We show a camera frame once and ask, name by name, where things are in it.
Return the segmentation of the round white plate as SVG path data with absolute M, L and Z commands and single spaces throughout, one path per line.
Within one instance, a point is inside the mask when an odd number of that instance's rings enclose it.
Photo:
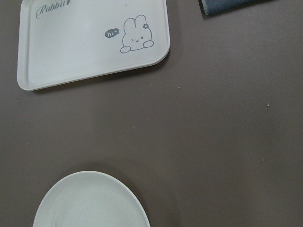
M 148 227 L 134 193 L 121 181 L 97 171 L 59 180 L 42 199 L 35 227 Z

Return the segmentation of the white rabbit tray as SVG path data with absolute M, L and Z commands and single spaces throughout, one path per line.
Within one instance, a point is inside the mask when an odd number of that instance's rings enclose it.
M 33 91 L 134 70 L 169 49 L 164 0 L 24 0 L 17 82 Z

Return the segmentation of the grey folded cloth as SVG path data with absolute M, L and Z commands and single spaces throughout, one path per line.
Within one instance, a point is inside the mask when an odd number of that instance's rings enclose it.
M 208 16 L 262 2 L 266 0 L 201 0 L 204 12 Z

